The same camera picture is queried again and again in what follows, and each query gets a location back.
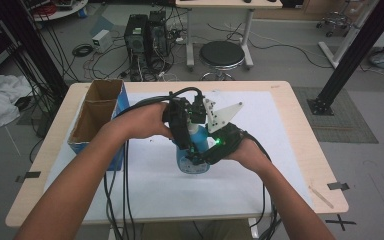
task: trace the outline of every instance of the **open box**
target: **open box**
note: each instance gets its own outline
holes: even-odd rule
[[[95,80],[89,87],[80,108],[68,145],[80,153],[98,131],[118,113],[129,107],[126,89],[122,80]],[[121,170],[123,146],[115,154],[108,171]]]

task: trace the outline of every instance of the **black stool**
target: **black stool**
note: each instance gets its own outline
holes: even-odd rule
[[[237,44],[227,41],[215,41],[207,43],[201,48],[199,58],[204,65],[207,65],[213,70],[204,74],[201,80],[205,80],[209,75],[215,75],[214,80],[216,81],[226,80],[226,77],[235,80],[224,71],[234,69],[241,65],[244,61],[245,53]]]

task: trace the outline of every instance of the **white paper sheet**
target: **white paper sheet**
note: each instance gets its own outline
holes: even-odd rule
[[[130,104],[167,93],[128,94]],[[183,94],[190,102],[194,93]],[[232,123],[256,137],[285,178],[312,206],[306,184],[290,147],[283,123],[269,92],[221,92],[204,95],[215,101],[215,110],[243,102]],[[45,189],[75,154],[66,139],[49,174]],[[108,181],[112,173],[108,172]],[[112,193],[117,219],[122,219],[123,174],[118,172]],[[204,174],[189,175],[177,168],[175,145],[164,137],[131,140],[129,149],[129,192],[132,215],[138,220],[188,219],[259,214],[263,209],[262,182],[258,176],[235,161],[223,160]],[[105,221],[106,197],[99,186],[85,217]],[[266,212],[270,197],[266,192]]]

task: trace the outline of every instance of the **person's left hand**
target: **person's left hand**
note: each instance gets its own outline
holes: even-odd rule
[[[127,137],[148,138],[162,135],[173,138],[170,129],[162,121],[163,112],[167,103],[155,103],[129,111],[113,120],[116,125],[124,126]]]

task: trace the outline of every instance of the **plastic bottle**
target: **plastic bottle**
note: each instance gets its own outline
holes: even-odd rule
[[[189,134],[191,136],[191,140],[195,143],[198,151],[200,153],[208,150],[208,132],[207,130],[198,124],[190,123],[188,126]],[[180,150],[177,147],[176,157],[177,157],[177,166],[180,171],[189,174],[199,174],[204,173],[210,169],[210,165],[207,163],[202,163],[199,165],[194,165],[191,160],[186,158],[187,150]]]

